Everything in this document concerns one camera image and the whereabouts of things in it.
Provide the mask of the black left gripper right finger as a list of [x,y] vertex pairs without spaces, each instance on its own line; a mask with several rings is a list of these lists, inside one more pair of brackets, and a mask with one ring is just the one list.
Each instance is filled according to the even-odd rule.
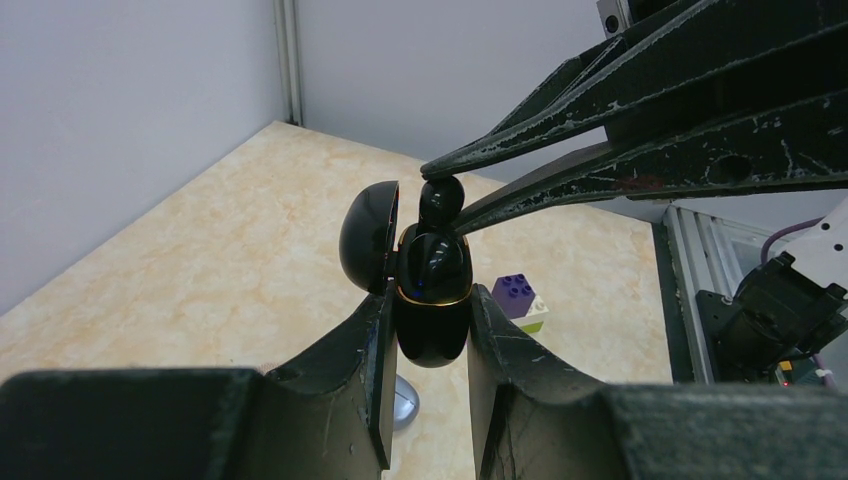
[[473,288],[479,479],[843,479],[847,398],[822,387],[607,384]]

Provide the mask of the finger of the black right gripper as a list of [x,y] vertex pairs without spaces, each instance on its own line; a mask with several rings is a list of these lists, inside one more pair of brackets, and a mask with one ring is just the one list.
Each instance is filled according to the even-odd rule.
[[724,120],[629,149],[573,151],[461,211],[466,235],[537,211],[617,197],[674,200],[842,189],[847,92]]
[[426,163],[421,174],[450,176],[539,150],[846,23],[844,1],[697,1],[551,106]]

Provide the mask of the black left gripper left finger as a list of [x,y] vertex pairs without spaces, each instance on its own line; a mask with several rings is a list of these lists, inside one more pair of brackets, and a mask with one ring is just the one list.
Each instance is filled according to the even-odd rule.
[[368,296],[294,358],[254,368],[40,370],[1,387],[5,479],[376,479],[396,349]]

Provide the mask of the grey-blue oval case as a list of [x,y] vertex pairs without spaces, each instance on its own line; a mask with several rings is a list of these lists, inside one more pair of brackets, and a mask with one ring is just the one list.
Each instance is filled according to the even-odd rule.
[[420,410],[420,396],[414,386],[401,375],[396,376],[394,398],[395,432],[406,429],[417,417]]

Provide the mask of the black earbud charging case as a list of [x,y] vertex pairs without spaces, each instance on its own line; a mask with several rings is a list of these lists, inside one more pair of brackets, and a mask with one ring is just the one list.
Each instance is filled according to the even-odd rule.
[[451,225],[464,201],[457,178],[428,180],[417,222],[399,232],[399,184],[383,181],[355,197],[342,223],[339,256],[345,275],[371,294],[392,295],[399,346],[420,367],[456,360],[470,329],[470,247]]

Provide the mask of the black earbud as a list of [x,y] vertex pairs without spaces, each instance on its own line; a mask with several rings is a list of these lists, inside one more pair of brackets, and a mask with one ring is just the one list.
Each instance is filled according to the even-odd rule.
[[428,180],[421,189],[419,223],[438,228],[450,224],[465,203],[465,190],[454,176]]
[[454,301],[461,290],[463,253],[446,234],[424,233],[409,245],[402,290],[422,303]]

